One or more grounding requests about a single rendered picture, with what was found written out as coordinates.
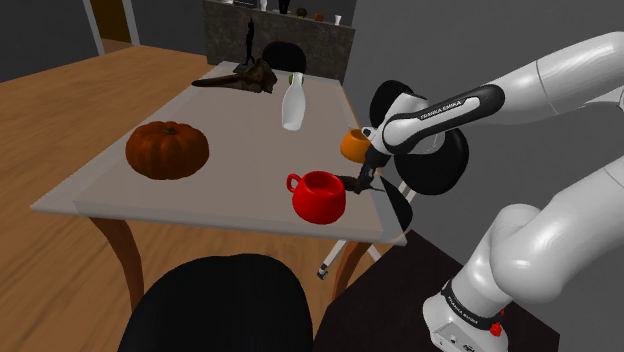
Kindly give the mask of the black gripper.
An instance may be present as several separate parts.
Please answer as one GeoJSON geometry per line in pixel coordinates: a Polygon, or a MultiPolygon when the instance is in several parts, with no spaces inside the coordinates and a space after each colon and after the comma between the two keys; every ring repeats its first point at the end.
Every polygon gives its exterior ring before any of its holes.
{"type": "MultiPolygon", "coordinates": [[[[379,152],[373,145],[370,145],[365,153],[365,162],[362,165],[358,178],[340,175],[339,180],[343,183],[346,191],[360,194],[363,190],[362,182],[370,182],[374,179],[377,168],[385,166],[385,154],[379,152]]],[[[384,188],[376,188],[369,184],[365,190],[386,192],[384,188]]]]}

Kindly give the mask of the orange cup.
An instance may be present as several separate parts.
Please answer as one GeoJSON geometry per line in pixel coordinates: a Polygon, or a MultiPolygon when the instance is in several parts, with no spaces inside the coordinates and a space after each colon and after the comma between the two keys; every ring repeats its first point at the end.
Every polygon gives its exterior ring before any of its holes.
{"type": "Polygon", "coordinates": [[[370,145],[370,140],[360,129],[351,129],[340,144],[340,152],[346,159],[363,164],[370,145]]]}

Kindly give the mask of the red mug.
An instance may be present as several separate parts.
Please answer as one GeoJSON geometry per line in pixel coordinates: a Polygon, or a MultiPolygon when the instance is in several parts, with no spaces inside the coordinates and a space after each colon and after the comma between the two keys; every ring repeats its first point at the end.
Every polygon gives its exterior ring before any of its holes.
{"type": "Polygon", "coordinates": [[[342,181],[326,171],[311,171],[303,176],[289,174],[286,188],[292,193],[292,207],[303,220],[328,225],[343,216],[346,190],[342,181]]]}

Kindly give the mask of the black chair with white legs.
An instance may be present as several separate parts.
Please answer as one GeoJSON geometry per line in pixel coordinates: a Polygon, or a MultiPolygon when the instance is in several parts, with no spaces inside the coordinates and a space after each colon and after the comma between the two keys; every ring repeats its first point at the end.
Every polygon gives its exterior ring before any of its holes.
{"type": "MultiPolygon", "coordinates": [[[[418,96],[406,84],[387,80],[376,90],[370,103],[369,117],[374,127],[381,125],[386,113],[414,112],[415,106],[408,100],[418,96]]],[[[392,204],[401,229],[406,231],[412,222],[411,200],[415,194],[435,196],[451,190],[463,175],[469,160],[467,139],[459,129],[438,134],[425,144],[423,154],[404,154],[394,158],[394,165],[401,179],[395,185],[380,177],[378,190],[392,204]]]]}

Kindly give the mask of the white bottle vase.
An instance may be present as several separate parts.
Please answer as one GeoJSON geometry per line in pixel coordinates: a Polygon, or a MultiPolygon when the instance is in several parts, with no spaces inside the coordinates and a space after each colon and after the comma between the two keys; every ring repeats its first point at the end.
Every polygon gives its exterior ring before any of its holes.
{"type": "Polygon", "coordinates": [[[287,89],[282,102],[282,126],[289,131],[301,128],[306,110],[306,97],[303,89],[303,74],[293,74],[292,84],[287,89]]]}

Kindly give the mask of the dark robot stand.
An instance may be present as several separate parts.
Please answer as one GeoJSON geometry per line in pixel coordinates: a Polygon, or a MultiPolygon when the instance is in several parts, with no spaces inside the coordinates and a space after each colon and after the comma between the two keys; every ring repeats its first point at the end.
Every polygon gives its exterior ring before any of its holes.
{"type": "Polygon", "coordinates": [[[414,231],[391,247],[326,309],[313,352],[442,352],[424,301],[462,266],[414,231]]]}

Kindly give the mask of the grey table with wooden legs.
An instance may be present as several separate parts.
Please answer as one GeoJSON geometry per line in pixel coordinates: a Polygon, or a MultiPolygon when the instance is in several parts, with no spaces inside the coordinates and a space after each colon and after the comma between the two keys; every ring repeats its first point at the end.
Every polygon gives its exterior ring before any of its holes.
{"type": "Polygon", "coordinates": [[[154,119],[187,123],[205,134],[210,156],[198,172],[176,181],[148,179],[131,169],[125,141],[118,140],[36,201],[33,210],[90,218],[122,265],[132,303],[144,293],[133,221],[404,244],[404,230],[379,191],[349,195],[344,215],[330,225],[313,225],[295,214],[286,188],[289,174],[324,170],[353,176],[360,167],[339,150],[356,125],[341,84],[306,77],[307,108],[297,131],[281,123],[287,87],[287,73],[279,72],[271,94],[187,88],[154,119]]]}

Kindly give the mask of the black chair with rounded back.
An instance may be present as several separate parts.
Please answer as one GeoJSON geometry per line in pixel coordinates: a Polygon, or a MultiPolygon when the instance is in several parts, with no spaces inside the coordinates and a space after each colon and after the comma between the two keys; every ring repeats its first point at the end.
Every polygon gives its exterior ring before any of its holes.
{"type": "Polygon", "coordinates": [[[306,73],[307,60],[304,51],[296,44],[284,41],[269,43],[262,51],[262,59],[273,70],[290,73],[306,73]]]}

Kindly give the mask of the black human figure statue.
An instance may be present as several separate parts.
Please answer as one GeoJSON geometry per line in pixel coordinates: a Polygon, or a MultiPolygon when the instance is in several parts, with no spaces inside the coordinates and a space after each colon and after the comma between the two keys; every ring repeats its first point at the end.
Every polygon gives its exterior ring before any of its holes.
{"type": "Polygon", "coordinates": [[[253,67],[256,64],[256,59],[252,54],[253,40],[255,37],[255,25],[252,18],[249,19],[247,27],[248,31],[245,40],[246,60],[244,63],[240,63],[236,66],[236,68],[233,70],[234,73],[242,73],[246,71],[249,67],[253,67]]]}

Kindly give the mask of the black chair with wide back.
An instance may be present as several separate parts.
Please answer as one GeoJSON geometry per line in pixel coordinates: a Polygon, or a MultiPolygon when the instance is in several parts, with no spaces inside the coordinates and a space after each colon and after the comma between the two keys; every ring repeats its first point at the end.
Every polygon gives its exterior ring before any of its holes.
{"type": "Polygon", "coordinates": [[[133,311],[117,352],[313,352],[305,292],[261,254],[204,257],[158,279],[133,311]]]}

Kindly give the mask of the orange pumpkin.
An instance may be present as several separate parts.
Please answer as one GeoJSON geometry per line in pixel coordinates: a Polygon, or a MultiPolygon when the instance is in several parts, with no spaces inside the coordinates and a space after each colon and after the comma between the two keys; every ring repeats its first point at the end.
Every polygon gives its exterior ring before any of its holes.
{"type": "Polygon", "coordinates": [[[134,171],[149,179],[177,180],[199,171],[210,150],[200,130],[174,121],[153,121],[132,132],[125,156],[134,171]]]}

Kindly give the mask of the doorway with grey frame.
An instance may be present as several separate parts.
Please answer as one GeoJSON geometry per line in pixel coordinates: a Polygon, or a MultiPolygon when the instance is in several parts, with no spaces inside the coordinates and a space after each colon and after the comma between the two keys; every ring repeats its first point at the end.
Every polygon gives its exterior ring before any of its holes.
{"type": "Polygon", "coordinates": [[[99,55],[140,44],[132,0],[82,0],[99,55]]]}

